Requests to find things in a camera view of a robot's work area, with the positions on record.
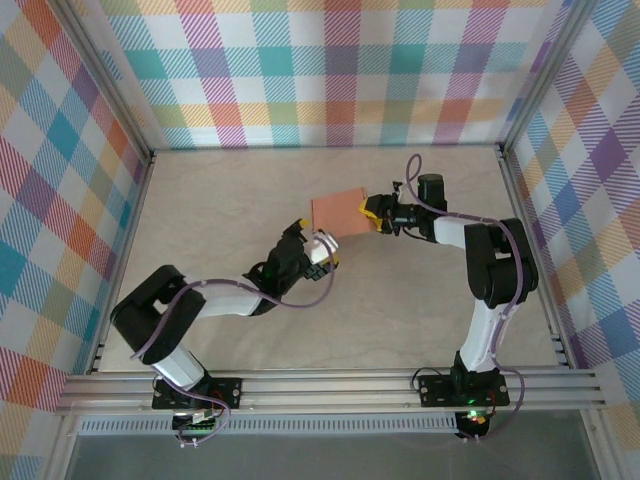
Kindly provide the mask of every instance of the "orange cardboard piece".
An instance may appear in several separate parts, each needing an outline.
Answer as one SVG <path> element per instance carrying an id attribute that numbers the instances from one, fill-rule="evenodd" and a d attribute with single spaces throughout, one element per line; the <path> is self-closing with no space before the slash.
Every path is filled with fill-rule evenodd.
<path id="1" fill-rule="evenodd" d="M 311 200 L 314 230 L 324 230 L 334 237 L 375 232 L 374 223 L 358 209 L 367 198 L 364 187 L 334 193 Z"/>

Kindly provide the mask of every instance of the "black mounting bracket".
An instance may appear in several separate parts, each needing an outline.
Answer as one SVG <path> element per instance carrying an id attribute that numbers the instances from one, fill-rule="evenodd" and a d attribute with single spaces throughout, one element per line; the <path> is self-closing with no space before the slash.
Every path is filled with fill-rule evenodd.
<path id="1" fill-rule="evenodd" d="M 207 397 L 218 398 L 229 405 L 232 410 L 240 408 L 242 398 L 241 378 L 212 378 L 208 375 L 191 389 Z M 153 410 L 202 410 L 210 409 L 211 402 L 187 397 L 171 388 L 164 380 L 157 380 L 153 385 Z"/>
<path id="2" fill-rule="evenodd" d="M 456 393 L 450 375 L 421 375 L 418 377 L 420 405 L 423 407 L 504 407 L 509 405 L 509 392 L 503 375 L 496 376 L 493 384 Z"/>

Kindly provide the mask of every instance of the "beige floor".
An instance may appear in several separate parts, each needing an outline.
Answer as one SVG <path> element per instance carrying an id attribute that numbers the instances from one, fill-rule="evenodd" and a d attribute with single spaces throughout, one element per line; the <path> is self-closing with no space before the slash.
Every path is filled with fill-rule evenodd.
<path id="1" fill-rule="evenodd" d="M 242 274 L 265 258 L 286 226 L 309 216 L 311 198 L 356 186 L 388 192 L 416 150 L 423 173 L 444 176 L 450 210 L 512 215 L 488 147 L 163 153 L 121 297 L 167 263 L 202 278 Z M 372 233 L 345 239 L 340 258 L 324 304 L 204 319 L 187 334 L 187 346 L 211 369 L 451 365 L 473 309 L 461 250 Z M 323 288 L 299 282 L 286 300 L 309 302 Z M 101 370 L 143 369 L 130 353 L 112 329 Z M 500 358 L 555 363 L 537 295 L 514 319 Z"/>

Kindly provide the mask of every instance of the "cable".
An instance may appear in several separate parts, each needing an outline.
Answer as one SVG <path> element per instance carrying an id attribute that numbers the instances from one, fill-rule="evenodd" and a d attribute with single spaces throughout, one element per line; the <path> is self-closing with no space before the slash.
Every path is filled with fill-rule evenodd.
<path id="1" fill-rule="evenodd" d="M 416 377 L 418 376 L 418 374 L 422 371 L 422 370 L 431 370 L 432 372 L 436 372 L 438 375 L 443 376 L 442 373 L 440 373 L 438 370 L 436 370 L 435 368 L 431 368 L 431 367 L 420 367 L 418 370 L 415 371 L 415 373 L 413 374 L 413 377 L 411 377 L 411 381 L 409 382 L 409 385 L 411 386 L 412 389 L 414 389 L 416 392 L 420 393 L 420 390 L 416 388 Z"/>
<path id="2" fill-rule="evenodd" d="M 162 317 L 160 318 L 160 322 L 158 322 L 158 326 L 153 331 L 149 339 L 145 342 L 145 344 L 142 345 L 142 347 L 140 347 L 138 351 L 134 352 L 133 355 L 131 355 L 131 360 L 135 360 L 136 358 L 141 358 L 145 353 L 147 353 L 149 348 L 151 348 L 151 345 L 153 345 L 153 343 L 158 339 L 158 336 L 164 329 L 164 326 L 167 324 L 167 321 L 169 320 L 169 315 L 171 314 L 171 311 L 173 310 L 173 308 L 176 306 L 180 298 L 182 298 L 182 296 L 192 288 L 206 287 L 207 285 L 231 285 L 234 287 L 241 288 L 242 290 L 245 290 L 247 292 L 253 293 L 259 296 L 260 298 L 268 300 L 269 302 L 275 303 L 276 305 L 280 305 L 282 307 L 303 309 L 303 308 L 315 307 L 316 305 L 320 304 L 322 301 L 324 301 L 325 298 L 327 298 L 327 296 L 329 295 L 329 292 L 331 291 L 331 288 L 333 287 L 335 261 L 333 258 L 333 252 L 331 251 L 331 247 L 329 247 L 329 244 L 320 237 L 314 237 L 314 239 L 322 243 L 324 248 L 327 250 L 327 253 L 329 254 L 329 265 L 331 267 L 329 270 L 329 283 L 327 284 L 327 288 L 325 288 L 324 292 L 322 292 L 322 295 L 320 295 L 320 297 L 317 300 L 311 303 L 308 303 L 306 305 L 295 305 L 292 303 L 286 303 L 281 300 L 277 300 L 273 297 L 270 297 L 266 293 L 261 292 L 256 288 L 250 287 L 249 285 L 245 285 L 236 280 L 229 280 L 226 278 L 211 278 L 209 280 L 199 280 L 197 282 L 193 282 L 182 287 L 180 291 L 178 291 L 178 293 L 171 299 L 171 301 L 167 305 L 167 309 L 164 311 L 164 313 L 162 314 Z"/>
<path id="3" fill-rule="evenodd" d="M 412 176 L 410 173 L 411 173 L 411 166 L 413 165 L 414 160 L 418 161 L 418 167 L 416 169 L 416 173 L 414 173 L 413 176 Z M 505 371 L 505 372 L 513 373 L 516 377 L 518 377 L 518 380 L 520 381 L 520 396 L 518 397 L 518 401 L 516 402 L 516 405 L 515 405 L 513 411 L 507 417 L 507 419 L 502 424 L 498 425 L 498 427 L 494 428 L 491 432 L 487 433 L 487 435 L 485 435 L 485 437 L 484 437 L 485 439 L 486 438 L 490 438 L 492 436 L 495 436 L 495 435 L 499 434 L 511 422 L 513 422 L 513 420 L 515 419 L 516 415 L 520 411 L 520 408 L 522 408 L 522 404 L 524 403 L 524 393 L 525 393 L 524 377 L 515 368 L 505 367 L 505 366 L 501 365 L 500 362 L 498 361 L 498 359 L 496 358 L 496 354 L 497 354 L 496 351 L 497 351 L 497 348 L 498 348 L 497 345 L 498 345 L 498 339 L 500 338 L 500 333 L 501 333 L 501 331 L 502 331 L 502 329 L 503 329 L 503 327 L 505 325 L 505 322 L 506 322 L 506 319 L 507 319 L 507 317 L 509 315 L 509 312 L 516 305 L 518 300 L 520 299 L 520 295 L 522 294 L 522 289 L 524 287 L 524 274 L 523 274 L 523 271 L 522 271 L 522 269 L 523 269 L 523 267 L 522 267 L 522 257 L 520 256 L 520 251 L 518 250 L 518 245 L 516 244 L 515 238 L 513 238 L 513 235 L 511 234 L 509 229 L 501 221 L 496 220 L 494 218 L 484 218 L 484 217 L 478 217 L 478 216 L 475 216 L 475 215 L 467 215 L 465 213 L 447 212 L 447 211 L 444 211 L 444 210 L 440 210 L 438 208 L 434 208 L 434 207 L 432 207 L 430 205 L 427 205 L 422 200 L 420 200 L 420 198 L 418 197 L 416 191 L 413 188 L 413 185 L 411 185 L 411 180 L 418 176 L 418 174 L 420 173 L 420 170 L 422 170 L 422 156 L 419 153 L 414 153 L 413 155 L 411 155 L 411 158 L 409 158 L 409 161 L 407 162 L 407 167 L 405 169 L 405 182 L 406 182 L 407 189 L 409 190 L 409 193 L 411 194 L 413 199 L 418 203 L 418 205 L 420 205 L 421 207 L 423 207 L 423 208 L 425 208 L 425 209 L 427 209 L 427 210 L 429 210 L 429 211 L 431 211 L 433 213 L 436 213 L 436 214 L 442 215 L 442 216 L 453 217 L 453 218 L 462 218 L 462 219 L 465 219 L 465 220 L 472 220 L 474 222 L 493 223 L 494 225 L 499 227 L 500 230 L 502 230 L 502 233 L 504 234 L 504 236 L 506 237 L 507 241 L 509 242 L 509 246 L 511 247 L 511 252 L 513 253 L 513 257 L 514 257 L 514 260 L 515 260 L 515 263 L 516 263 L 516 278 L 517 278 L 516 293 L 514 294 L 513 298 L 507 304 L 505 309 L 502 311 L 502 314 L 500 315 L 500 320 L 498 320 L 498 325 L 496 326 L 496 330 L 495 330 L 494 335 L 493 335 L 493 337 L 491 339 L 491 345 L 489 347 L 489 351 L 491 352 L 491 360 L 493 361 L 493 364 L 496 366 L 496 368 L 498 368 L 499 370 Z"/>
<path id="4" fill-rule="evenodd" d="M 329 268 L 329 282 L 327 283 L 327 287 L 325 288 L 324 292 L 322 292 L 322 295 L 320 295 L 320 297 L 317 300 L 315 300 L 315 301 L 313 301 L 313 302 L 311 302 L 309 304 L 306 304 L 306 305 L 296 305 L 296 304 L 292 304 L 292 303 L 286 303 L 286 302 L 283 302 L 281 300 L 276 300 L 275 298 L 270 297 L 269 295 L 267 295 L 265 293 L 262 293 L 260 290 L 252 288 L 252 287 L 250 287 L 248 285 L 245 285 L 243 283 L 237 282 L 235 280 L 229 280 L 229 279 L 225 279 L 225 278 L 212 278 L 212 279 L 209 279 L 209 280 L 200 280 L 198 282 L 193 282 L 193 283 L 190 283 L 190 284 L 182 287 L 178 291 L 178 293 L 171 299 L 171 301 L 167 305 L 167 309 L 162 314 L 162 317 L 160 318 L 160 322 L 158 322 L 158 325 L 156 326 L 156 329 L 153 331 L 153 333 L 151 334 L 149 339 L 145 342 L 145 344 L 138 351 L 133 353 L 133 355 L 131 356 L 131 359 L 140 358 L 149 350 L 151 345 L 153 345 L 153 343 L 157 340 L 158 336 L 160 335 L 160 333 L 164 329 L 167 321 L 169 320 L 169 315 L 171 314 L 171 311 L 174 309 L 174 307 L 176 306 L 176 304 L 178 303 L 180 298 L 182 298 L 182 296 L 185 293 L 187 293 L 187 291 L 189 291 L 191 288 L 204 287 L 204 286 L 207 286 L 207 285 L 232 285 L 232 286 L 241 288 L 243 290 L 246 290 L 248 292 L 251 292 L 251 293 L 259 296 L 260 298 L 263 298 L 263 299 L 268 300 L 268 301 L 270 301 L 272 303 L 275 303 L 276 305 L 280 305 L 280 306 L 283 306 L 283 307 L 300 308 L 300 309 L 302 309 L 302 308 L 315 307 L 316 305 L 320 304 L 325 298 L 327 298 L 327 296 L 329 295 L 329 292 L 331 291 L 331 288 L 333 287 L 333 281 L 334 281 L 334 277 L 335 277 L 336 266 L 335 266 L 335 260 L 333 258 L 333 252 L 331 251 L 331 247 L 329 246 L 329 244 L 324 239 L 322 239 L 320 237 L 315 236 L 314 239 L 318 240 L 322 244 L 322 246 L 327 250 L 327 253 L 329 255 L 329 266 L 330 266 L 330 268 Z M 187 397 L 195 398 L 197 400 L 203 400 L 205 402 L 211 402 L 213 405 L 218 405 L 219 407 L 222 407 L 222 412 L 220 412 L 219 415 L 222 415 L 223 413 L 226 413 L 224 415 L 224 418 L 221 420 L 221 423 L 211 433 L 209 433 L 208 435 L 202 437 L 200 440 L 193 439 L 193 443 L 192 444 L 193 444 L 194 447 L 197 447 L 199 444 L 201 444 L 203 442 L 206 442 L 210 438 L 213 438 L 215 435 L 218 434 L 218 432 L 220 432 L 220 430 L 222 430 L 227 425 L 227 423 L 229 423 L 229 418 L 231 417 L 231 409 L 229 408 L 229 405 L 227 403 L 225 403 L 223 400 L 220 400 L 218 398 L 208 397 L 206 395 L 200 395 L 200 394 L 197 394 L 197 393 L 190 392 L 190 391 L 185 390 L 184 388 L 180 387 L 179 385 L 174 384 L 168 378 L 163 378 L 163 380 L 167 383 L 167 385 L 169 385 L 171 388 L 173 388 L 178 393 L 186 395 Z M 185 445 L 188 445 L 188 443 L 185 442 L 184 439 L 182 438 L 182 431 L 183 431 L 183 429 L 178 430 L 178 440 L 180 440 L 180 445 L 182 447 L 184 447 Z"/>
<path id="5" fill-rule="evenodd" d="M 205 402 L 211 402 L 213 405 L 218 405 L 219 407 L 222 407 L 221 414 L 225 413 L 225 415 L 222 418 L 222 420 L 220 420 L 220 423 L 216 426 L 216 428 L 211 433 L 205 435 L 204 437 L 202 437 L 199 440 L 196 440 L 195 438 L 193 439 L 191 444 L 194 447 L 197 447 L 201 443 L 204 443 L 207 440 L 215 437 L 224 427 L 227 426 L 227 423 L 229 423 L 229 419 L 231 418 L 231 408 L 229 407 L 229 404 L 227 404 L 224 400 L 220 400 L 220 399 L 214 398 L 214 397 L 209 397 L 207 395 L 200 395 L 199 393 L 190 392 L 189 390 L 185 390 L 181 386 L 176 385 L 175 383 L 173 383 L 168 378 L 163 378 L 163 380 L 166 382 L 167 385 L 169 385 L 171 388 L 173 388 L 176 392 L 181 393 L 182 395 L 185 395 L 187 397 L 194 398 L 196 400 L 203 400 Z M 185 440 L 182 438 L 183 430 L 184 429 L 182 429 L 182 428 L 178 429 L 178 440 L 180 440 L 181 447 L 184 448 L 185 445 L 189 445 L 189 444 L 187 442 L 185 442 Z"/>
<path id="6" fill-rule="evenodd" d="M 402 233 L 404 233 L 407 237 L 415 238 L 416 240 L 423 240 L 425 242 L 429 241 L 424 237 L 419 237 L 417 235 L 414 235 L 413 233 L 409 233 L 409 230 L 407 230 L 407 227 L 402 227 Z"/>
<path id="7" fill-rule="evenodd" d="M 489 397 L 491 398 L 491 403 L 493 403 L 493 410 L 491 410 L 489 417 L 493 417 L 496 414 L 496 407 L 498 406 L 498 403 L 496 401 L 496 394 L 493 393 L 491 390 L 489 390 L 488 393 L 489 393 Z"/>

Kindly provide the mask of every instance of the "plaid fabric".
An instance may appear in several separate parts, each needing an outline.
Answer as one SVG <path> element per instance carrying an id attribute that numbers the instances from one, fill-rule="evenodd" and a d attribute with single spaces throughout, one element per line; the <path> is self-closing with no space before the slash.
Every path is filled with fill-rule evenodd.
<path id="1" fill-rule="evenodd" d="M 602 1 L 516 148 L 545 269 L 640 478 L 640 2 Z"/>
<path id="2" fill-rule="evenodd" d="M 494 143 L 571 4 L 82 1 L 151 143 L 170 148 Z"/>
<path id="3" fill-rule="evenodd" d="M 35 476 L 143 164 L 45 0 L 0 0 L 0 478 Z"/>

